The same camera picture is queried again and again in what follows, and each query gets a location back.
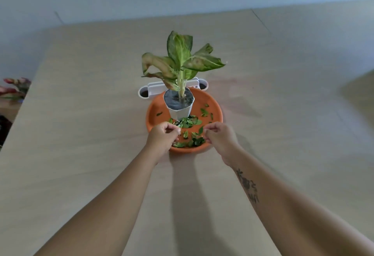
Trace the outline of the person's right hand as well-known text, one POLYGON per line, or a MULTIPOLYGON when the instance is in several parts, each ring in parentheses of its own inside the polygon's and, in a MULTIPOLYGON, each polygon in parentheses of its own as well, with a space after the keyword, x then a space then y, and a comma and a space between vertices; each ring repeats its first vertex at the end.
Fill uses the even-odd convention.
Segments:
POLYGON ((203 136, 213 145, 223 162, 232 168, 232 160, 240 149, 234 130, 223 122, 213 122, 203 127, 203 136))

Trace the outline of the person's left hand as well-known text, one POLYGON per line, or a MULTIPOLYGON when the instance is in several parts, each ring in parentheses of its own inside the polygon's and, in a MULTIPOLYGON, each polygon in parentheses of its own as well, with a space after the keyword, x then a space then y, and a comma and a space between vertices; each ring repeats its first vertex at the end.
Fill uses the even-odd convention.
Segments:
POLYGON ((181 129, 178 126, 164 121, 149 132, 145 148, 158 160, 178 141, 180 134, 181 129))

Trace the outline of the person's left forearm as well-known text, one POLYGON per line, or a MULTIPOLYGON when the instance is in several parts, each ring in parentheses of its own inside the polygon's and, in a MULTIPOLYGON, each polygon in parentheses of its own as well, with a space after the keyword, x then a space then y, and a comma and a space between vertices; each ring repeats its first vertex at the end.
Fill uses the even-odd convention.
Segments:
POLYGON ((34 256, 122 256, 151 174, 167 150, 146 145, 101 193, 64 224, 34 256))

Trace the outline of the person's right forearm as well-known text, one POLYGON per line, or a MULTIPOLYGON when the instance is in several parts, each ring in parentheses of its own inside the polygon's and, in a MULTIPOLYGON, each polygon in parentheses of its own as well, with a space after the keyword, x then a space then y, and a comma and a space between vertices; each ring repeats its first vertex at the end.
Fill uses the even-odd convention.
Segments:
POLYGON ((241 147, 220 151, 282 256, 374 256, 374 243, 241 147))

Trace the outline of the orange round plastic tray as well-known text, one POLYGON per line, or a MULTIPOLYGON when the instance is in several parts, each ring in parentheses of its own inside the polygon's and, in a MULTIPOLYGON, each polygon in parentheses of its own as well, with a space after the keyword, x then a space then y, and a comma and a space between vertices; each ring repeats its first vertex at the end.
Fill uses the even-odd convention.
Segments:
POLYGON ((223 113, 218 102, 207 92, 198 88, 191 89, 194 103, 189 114, 182 118, 172 118, 171 111, 164 102, 164 93, 156 95, 146 113, 146 127, 150 131, 163 121, 171 122, 181 128, 179 140, 171 151, 180 154, 198 153, 205 151, 210 144, 203 140, 203 126, 213 122, 223 122, 223 113))

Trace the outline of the pile of small green leaves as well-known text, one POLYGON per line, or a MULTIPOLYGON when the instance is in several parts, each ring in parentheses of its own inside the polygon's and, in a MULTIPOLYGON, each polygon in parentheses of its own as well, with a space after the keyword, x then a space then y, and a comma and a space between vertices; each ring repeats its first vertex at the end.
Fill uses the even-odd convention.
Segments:
POLYGON ((157 125, 163 121, 170 122, 181 129, 179 141, 174 143, 172 150, 186 150, 195 149, 205 144, 203 138, 203 126, 212 123, 214 114, 211 110, 210 103, 203 103, 195 110, 191 110, 189 117, 181 121, 173 120, 166 107, 156 107, 152 114, 150 114, 149 121, 153 125, 157 125))

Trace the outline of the white plastic plant pot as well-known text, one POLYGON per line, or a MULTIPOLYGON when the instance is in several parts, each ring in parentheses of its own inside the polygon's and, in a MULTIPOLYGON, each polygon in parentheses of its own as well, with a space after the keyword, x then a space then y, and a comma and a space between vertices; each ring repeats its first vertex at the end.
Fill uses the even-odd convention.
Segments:
POLYGON ((181 121, 189 117, 194 103, 194 95, 189 88, 185 88, 184 96, 179 97, 178 91, 167 90, 163 99, 173 120, 181 121))

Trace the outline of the white plastic holder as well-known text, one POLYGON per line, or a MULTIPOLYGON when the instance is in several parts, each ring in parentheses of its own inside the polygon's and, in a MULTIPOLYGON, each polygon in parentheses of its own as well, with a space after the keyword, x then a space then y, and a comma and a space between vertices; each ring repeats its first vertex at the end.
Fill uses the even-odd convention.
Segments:
MULTIPOLYGON (((187 88, 198 88, 200 90, 206 91, 209 87, 209 84, 205 79, 194 77, 191 80, 187 80, 186 87, 187 88)), ((142 99, 149 99, 165 91, 167 91, 167 88, 163 82, 148 83, 147 85, 144 85, 139 88, 138 96, 142 99)))

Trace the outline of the variegated green leafy plant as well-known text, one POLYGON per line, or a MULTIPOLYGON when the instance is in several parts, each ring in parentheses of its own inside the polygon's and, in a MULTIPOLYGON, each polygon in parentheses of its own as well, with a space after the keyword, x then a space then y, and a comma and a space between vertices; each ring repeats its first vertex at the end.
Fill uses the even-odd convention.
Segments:
POLYGON ((166 88, 175 91, 179 99, 185 97, 188 80, 198 72, 207 72, 224 67, 220 58, 213 56, 213 47, 209 43, 192 53, 193 36, 181 35, 171 31, 167 38, 168 56, 156 56, 144 53, 141 58, 143 77, 158 78, 166 88))

